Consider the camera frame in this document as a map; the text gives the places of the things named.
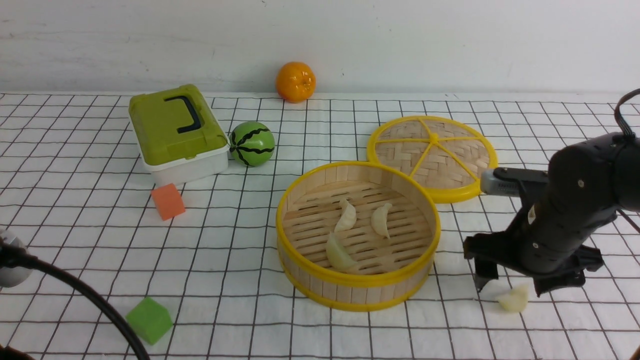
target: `toy orange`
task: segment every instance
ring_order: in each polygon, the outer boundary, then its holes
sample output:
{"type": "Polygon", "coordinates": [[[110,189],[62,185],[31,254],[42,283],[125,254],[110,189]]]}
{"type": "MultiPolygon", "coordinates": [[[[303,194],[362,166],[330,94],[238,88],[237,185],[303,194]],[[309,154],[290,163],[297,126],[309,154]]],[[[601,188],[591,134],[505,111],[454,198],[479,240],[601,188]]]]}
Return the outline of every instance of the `toy orange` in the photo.
{"type": "Polygon", "coordinates": [[[316,75],[305,63],[286,63],[276,78],[276,90],[278,95],[289,102],[307,100],[316,90],[316,75]]]}

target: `orange cube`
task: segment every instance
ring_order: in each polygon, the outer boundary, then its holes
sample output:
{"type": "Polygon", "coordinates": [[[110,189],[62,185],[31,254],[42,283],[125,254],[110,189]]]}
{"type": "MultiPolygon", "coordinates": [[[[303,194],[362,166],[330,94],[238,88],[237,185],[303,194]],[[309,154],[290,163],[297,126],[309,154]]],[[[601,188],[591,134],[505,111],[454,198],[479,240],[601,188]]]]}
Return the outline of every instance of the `orange cube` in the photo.
{"type": "Polygon", "coordinates": [[[180,192],[174,184],[164,185],[151,191],[151,198],[163,221],[176,217],[186,210],[180,192]]]}

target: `white box base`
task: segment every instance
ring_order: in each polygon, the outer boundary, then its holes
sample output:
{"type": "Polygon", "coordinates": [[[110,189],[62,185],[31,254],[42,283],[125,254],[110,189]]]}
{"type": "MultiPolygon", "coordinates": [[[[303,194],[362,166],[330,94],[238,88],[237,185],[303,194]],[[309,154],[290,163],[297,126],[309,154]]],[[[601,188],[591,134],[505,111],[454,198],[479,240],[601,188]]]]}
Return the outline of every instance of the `white box base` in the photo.
{"type": "Polygon", "coordinates": [[[175,184],[176,186],[188,183],[190,181],[202,179],[225,171],[229,164],[226,152],[213,156],[206,156],[201,159],[182,160],[183,163],[164,169],[155,170],[153,166],[145,166],[154,177],[158,187],[175,184]]]}

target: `white dumpling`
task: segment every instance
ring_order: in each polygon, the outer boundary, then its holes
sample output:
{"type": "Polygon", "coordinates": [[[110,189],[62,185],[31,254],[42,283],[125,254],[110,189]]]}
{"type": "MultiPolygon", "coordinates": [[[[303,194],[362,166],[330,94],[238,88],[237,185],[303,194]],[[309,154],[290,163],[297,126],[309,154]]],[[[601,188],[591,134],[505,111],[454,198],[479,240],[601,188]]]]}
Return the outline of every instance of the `white dumpling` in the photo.
{"type": "Polygon", "coordinates": [[[347,199],[340,200],[340,207],[342,208],[342,215],[337,224],[335,224],[334,232],[349,230],[356,223],[356,208],[347,201],[347,199]]]}
{"type": "Polygon", "coordinates": [[[334,269],[347,274],[352,274],[355,271],[355,266],[358,263],[349,256],[347,249],[340,243],[334,233],[329,233],[325,250],[326,258],[334,269]]]}
{"type": "Polygon", "coordinates": [[[521,313],[529,303],[529,286],[521,284],[515,286],[511,291],[500,294],[495,300],[509,313],[521,313]]]}
{"type": "Polygon", "coordinates": [[[391,237],[389,236],[389,231],[387,229],[387,215],[391,206],[391,204],[386,203],[376,209],[376,211],[371,215],[371,227],[373,228],[373,231],[389,240],[391,237]]]}

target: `yellow rim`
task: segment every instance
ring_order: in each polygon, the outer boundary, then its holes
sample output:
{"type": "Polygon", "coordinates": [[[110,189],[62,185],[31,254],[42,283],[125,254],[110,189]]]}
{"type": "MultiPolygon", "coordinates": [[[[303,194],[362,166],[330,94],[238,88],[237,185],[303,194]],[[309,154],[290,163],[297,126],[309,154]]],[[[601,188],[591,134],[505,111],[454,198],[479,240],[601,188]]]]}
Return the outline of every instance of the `yellow rim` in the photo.
{"type": "Polygon", "coordinates": [[[396,282],[403,281],[411,277],[421,268],[423,268],[429,262],[429,260],[433,256],[433,253],[438,247],[438,243],[440,241],[440,217],[438,215],[438,210],[436,209],[435,203],[433,202],[433,200],[431,200],[429,193],[425,189],[423,189],[423,187],[421,187],[420,184],[418,184],[415,180],[410,178],[408,175],[394,168],[390,168],[388,166],[385,166],[379,163],[370,163],[366,161],[340,161],[340,162],[329,163],[329,164],[317,167],[303,174],[301,177],[297,178],[293,182],[293,184],[291,184],[288,187],[288,189],[282,195],[282,198],[280,199],[280,203],[278,204],[278,210],[276,211],[276,232],[278,234],[278,244],[283,247],[284,251],[287,253],[289,258],[293,260],[296,263],[296,265],[298,265],[301,269],[304,269],[304,271],[306,271],[309,275],[314,276],[320,280],[331,282],[338,285],[368,288],[372,286],[385,286],[388,284],[394,284],[396,282]],[[413,186],[415,186],[420,191],[420,193],[425,197],[425,199],[429,202],[429,205],[431,206],[431,210],[434,214],[434,218],[436,222],[434,225],[434,231],[433,231],[434,232],[433,241],[431,242],[431,245],[429,246],[427,251],[425,251],[424,254],[421,255],[419,258],[417,258],[413,263],[410,263],[409,265],[405,266],[402,269],[395,270],[393,272],[388,272],[385,274],[376,274],[376,275],[343,274],[341,272],[329,270],[327,268],[323,268],[321,266],[314,264],[313,262],[309,261],[307,258],[302,256],[298,251],[296,251],[293,248],[293,245],[289,243],[289,240],[287,239],[284,233],[284,228],[283,228],[281,219],[282,219],[282,207],[287,201],[287,198],[291,190],[296,186],[298,186],[304,179],[308,178],[309,176],[315,174],[318,171],[322,171],[327,168],[348,166],[348,165],[380,168],[384,171],[388,171],[397,176],[400,176],[403,179],[409,181],[413,186]]]}
{"type": "MultiPolygon", "coordinates": [[[[413,169],[413,171],[411,173],[411,176],[412,176],[413,173],[418,169],[418,167],[420,166],[420,164],[422,163],[424,158],[426,157],[427,152],[432,148],[432,146],[431,146],[432,143],[429,141],[429,139],[427,139],[427,138],[425,138],[425,139],[407,138],[407,139],[400,139],[400,140],[396,140],[396,139],[379,140],[378,139],[380,137],[380,134],[382,134],[388,128],[390,128],[392,126],[395,126],[395,125],[398,125],[401,122],[406,122],[406,121],[411,121],[411,120],[412,121],[418,120],[424,126],[424,128],[427,130],[428,134],[431,134],[431,131],[429,130],[429,128],[426,125],[425,121],[446,122],[448,124],[454,124],[454,125],[460,127],[461,129],[464,129],[464,130],[468,131],[469,133],[473,134],[473,136],[469,136],[469,137],[467,137],[467,136],[465,136],[465,137],[454,137],[454,138],[441,138],[439,141],[478,140],[484,145],[484,148],[489,153],[489,165],[488,165],[488,168],[497,168],[498,167],[498,156],[497,156],[497,154],[495,152],[495,149],[493,148],[493,145],[489,142],[489,140],[487,140],[481,133],[479,133],[473,127],[470,127],[470,126],[468,126],[466,124],[462,124],[461,122],[457,122],[455,120],[451,120],[451,119],[447,119],[447,118],[443,118],[443,117],[434,117],[434,116],[401,117],[399,119],[391,120],[390,122],[387,122],[387,123],[383,124],[382,126],[377,128],[371,134],[371,137],[369,138],[369,143],[367,144],[367,160],[372,162],[372,163],[375,163],[375,164],[381,164],[380,163],[380,159],[378,159],[378,155],[376,154],[376,145],[378,143],[389,143],[389,142],[424,142],[424,143],[428,143],[429,146],[422,153],[422,156],[420,157],[420,160],[415,165],[415,168],[413,169]]],[[[418,186],[420,186],[421,188],[425,189],[425,191],[427,191],[427,193],[429,194],[429,196],[431,197],[433,202],[435,202],[437,204],[450,203],[450,202],[460,202],[460,201],[464,201],[464,200],[469,200],[469,199],[471,199],[473,197],[476,197],[476,196],[480,195],[480,193],[482,191],[480,190],[480,180],[478,179],[478,176],[475,175],[473,172],[471,172],[467,168],[467,166],[464,165],[463,162],[460,161],[460,159],[458,159],[458,157],[455,154],[451,153],[451,151],[446,149],[444,146],[440,146],[440,144],[436,144],[436,146],[439,149],[445,151],[447,154],[449,154],[449,156],[451,156],[454,160],[456,160],[456,162],[458,164],[460,164],[460,166],[462,166],[462,168],[464,168],[469,173],[469,175],[471,175],[474,178],[475,181],[472,184],[463,186],[461,188],[455,188],[455,189],[423,188],[420,184],[418,184],[418,186]]]]}
{"type": "Polygon", "coordinates": [[[375,304],[351,304],[347,302],[330,300],[316,293],[311,292],[311,290],[304,287],[299,281],[297,281],[293,277],[293,275],[291,275],[291,273],[284,266],[282,262],[282,257],[280,257],[280,255],[278,255],[278,257],[280,258],[280,265],[284,270],[284,274],[287,276],[289,281],[291,281],[291,284],[293,284],[293,286],[296,289],[298,289],[298,291],[304,294],[304,296],[310,298],[311,300],[317,302],[320,305],[324,305],[332,309],[343,310],[343,311],[354,311],[354,312],[378,311],[382,309],[387,309],[392,306],[396,306],[398,304],[401,304],[404,301],[407,301],[410,297],[412,297],[415,293],[417,293],[418,290],[420,290],[420,288],[422,287],[422,285],[424,285],[424,283],[427,281],[427,279],[429,279],[429,273],[431,272],[431,268],[433,268],[433,264],[431,264],[429,266],[429,270],[427,271],[427,274],[424,276],[424,278],[420,280],[420,282],[418,282],[418,285],[416,285],[413,289],[411,289],[401,297],[398,297],[396,299],[389,300],[389,301],[377,302],[375,304]]]}

